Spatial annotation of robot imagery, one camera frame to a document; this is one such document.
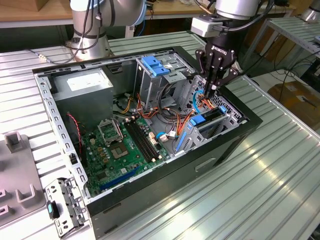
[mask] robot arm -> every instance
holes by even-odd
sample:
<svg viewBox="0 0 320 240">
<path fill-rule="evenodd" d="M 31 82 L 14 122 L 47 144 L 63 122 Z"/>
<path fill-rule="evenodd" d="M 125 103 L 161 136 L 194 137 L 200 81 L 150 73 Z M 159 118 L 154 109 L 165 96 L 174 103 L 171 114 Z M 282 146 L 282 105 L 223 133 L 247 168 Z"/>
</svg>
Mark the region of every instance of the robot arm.
<svg viewBox="0 0 320 240">
<path fill-rule="evenodd" d="M 109 43 L 104 27 L 140 24 L 146 14 L 146 0 L 71 0 L 76 58 L 107 57 Z"/>
<path fill-rule="evenodd" d="M 205 51 L 202 49 L 195 51 L 201 75 L 206 80 L 204 98 L 209 98 L 218 87 L 227 84 L 240 74 L 240 67 L 235 62 L 246 30 L 265 17 L 272 9 L 274 0 L 268 0 L 265 11 L 250 21 L 260 5 L 260 0 L 217 0 L 215 4 L 217 14 L 193 18 L 191 31 L 207 38 Z"/>
</svg>

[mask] ram slot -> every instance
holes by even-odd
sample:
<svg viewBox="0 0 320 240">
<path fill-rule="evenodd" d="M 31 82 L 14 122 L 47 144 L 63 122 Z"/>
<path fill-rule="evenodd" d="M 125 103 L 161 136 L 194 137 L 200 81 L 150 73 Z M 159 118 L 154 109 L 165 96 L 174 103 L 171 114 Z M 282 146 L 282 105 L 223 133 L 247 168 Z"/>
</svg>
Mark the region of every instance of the ram slot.
<svg viewBox="0 0 320 240">
<path fill-rule="evenodd" d="M 157 158 L 156 151 L 135 122 L 126 123 L 124 127 L 148 163 Z"/>
<path fill-rule="evenodd" d="M 151 146 L 151 143 L 149 142 L 149 140 L 147 139 L 147 137 L 144 135 L 144 133 L 142 132 L 142 130 L 140 129 L 140 127 L 135 123 L 133 125 L 133 130 L 135 130 L 135 132 L 141 136 L 142 141 L 144 142 L 145 146 L 147 147 L 148 151 L 152 154 L 153 158 L 157 158 L 158 154 L 155 151 L 155 149 Z"/>
</svg>

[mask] aluminum table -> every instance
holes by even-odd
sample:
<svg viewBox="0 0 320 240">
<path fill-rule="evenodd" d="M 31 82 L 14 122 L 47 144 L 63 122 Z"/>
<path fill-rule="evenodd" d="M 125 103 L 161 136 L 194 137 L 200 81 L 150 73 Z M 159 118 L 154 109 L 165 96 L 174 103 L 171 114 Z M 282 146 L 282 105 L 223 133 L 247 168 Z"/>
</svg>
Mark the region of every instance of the aluminum table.
<svg viewBox="0 0 320 240">
<path fill-rule="evenodd" d="M 110 41 L 116 54 L 204 43 L 175 32 Z M 64 47 L 36 49 L 64 60 Z M 43 188 L 69 175 L 31 69 L 48 66 L 28 51 L 0 53 L 0 138 L 29 137 Z M 228 160 L 106 235 L 137 239 L 307 239 L 320 223 L 320 137 L 244 76 L 228 85 L 263 119 Z M 58 240 L 45 207 L 0 229 L 1 239 Z M 94 239 L 87 224 L 69 240 Z"/>
<path fill-rule="evenodd" d="M 320 23 L 309 24 L 298 17 L 270 18 L 264 21 L 260 31 L 246 52 L 242 61 L 243 68 L 248 67 L 251 54 L 256 49 L 268 27 L 274 29 L 275 33 L 265 45 L 261 55 L 269 49 L 278 35 L 283 35 L 300 46 L 300 49 L 292 56 L 293 61 L 290 66 L 293 66 L 299 60 L 299 55 L 303 50 L 307 50 L 311 54 L 317 53 L 315 56 L 320 57 L 320 44 L 314 41 L 316 36 L 320 36 Z"/>
</svg>

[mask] yellow wire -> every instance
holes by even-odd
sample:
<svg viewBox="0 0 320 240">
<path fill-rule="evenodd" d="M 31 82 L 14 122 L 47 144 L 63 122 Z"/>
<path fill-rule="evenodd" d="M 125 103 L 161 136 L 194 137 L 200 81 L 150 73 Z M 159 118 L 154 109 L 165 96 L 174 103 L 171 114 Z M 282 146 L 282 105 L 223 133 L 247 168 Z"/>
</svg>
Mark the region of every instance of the yellow wire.
<svg viewBox="0 0 320 240">
<path fill-rule="evenodd" d="M 126 113 L 129 111 L 130 102 L 131 102 L 131 98 L 129 98 L 129 100 L 128 100 L 128 105 L 126 106 L 125 110 L 121 112 L 122 114 L 126 114 Z"/>
</svg>

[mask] blue pcie slot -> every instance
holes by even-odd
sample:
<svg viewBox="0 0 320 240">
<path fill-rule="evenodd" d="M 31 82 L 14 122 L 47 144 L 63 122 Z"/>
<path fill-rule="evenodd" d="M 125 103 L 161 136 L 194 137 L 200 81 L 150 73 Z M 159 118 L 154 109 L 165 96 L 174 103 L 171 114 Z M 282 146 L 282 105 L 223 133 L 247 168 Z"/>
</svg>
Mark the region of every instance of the blue pcie slot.
<svg viewBox="0 0 320 240">
<path fill-rule="evenodd" d="M 136 168 L 133 169 L 132 171 L 127 172 L 126 174 L 124 174 L 124 175 L 122 175 L 122 176 L 120 176 L 120 177 L 118 177 L 118 178 L 116 178 L 116 179 L 114 179 L 114 180 L 112 180 L 112 181 L 110 181 L 110 182 L 107 182 L 107 183 L 101 185 L 101 186 L 100 186 L 100 191 L 105 190 L 105 189 L 108 189 L 108 188 L 112 187 L 113 185 L 116 185 L 116 184 L 118 184 L 118 183 L 121 183 L 121 182 L 124 181 L 124 180 L 127 180 L 127 179 L 131 178 L 132 176 L 134 176 L 134 175 L 136 174 L 136 171 L 137 171 L 139 168 L 140 168 L 140 166 L 136 167 Z"/>
</svg>

